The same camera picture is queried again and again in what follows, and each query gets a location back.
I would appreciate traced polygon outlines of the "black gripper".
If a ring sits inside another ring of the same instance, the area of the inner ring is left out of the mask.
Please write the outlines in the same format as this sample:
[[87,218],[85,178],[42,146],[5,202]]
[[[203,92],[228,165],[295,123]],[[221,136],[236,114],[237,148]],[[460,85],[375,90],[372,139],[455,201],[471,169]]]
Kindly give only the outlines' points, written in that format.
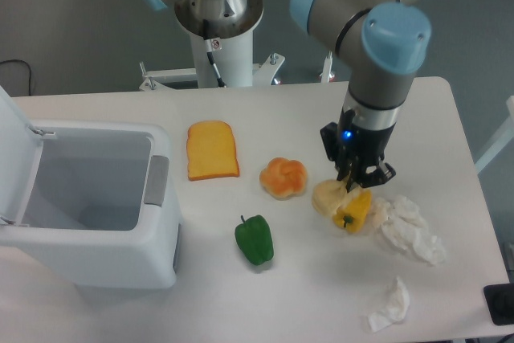
[[335,164],[337,181],[348,175],[348,192],[386,184],[396,170],[384,162],[386,146],[395,124],[387,129],[371,130],[357,125],[354,109],[342,110],[338,127],[330,122],[320,130],[327,158]]

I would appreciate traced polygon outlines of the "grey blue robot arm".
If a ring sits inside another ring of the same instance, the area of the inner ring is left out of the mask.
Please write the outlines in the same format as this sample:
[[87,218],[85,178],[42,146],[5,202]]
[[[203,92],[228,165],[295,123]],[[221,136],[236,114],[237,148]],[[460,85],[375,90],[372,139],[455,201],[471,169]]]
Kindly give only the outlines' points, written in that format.
[[[154,10],[171,8],[198,39],[198,83],[207,88],[246,86],[252,62],[236,66],[220,54],[230,39],[250,32],[263,14],[262,0],[145,0]],[[290,0],[292,19],[351,68],[338,122],[320,135],[346,190],[387,183],[395,175],[385,149],[431,37],[418,0]]]

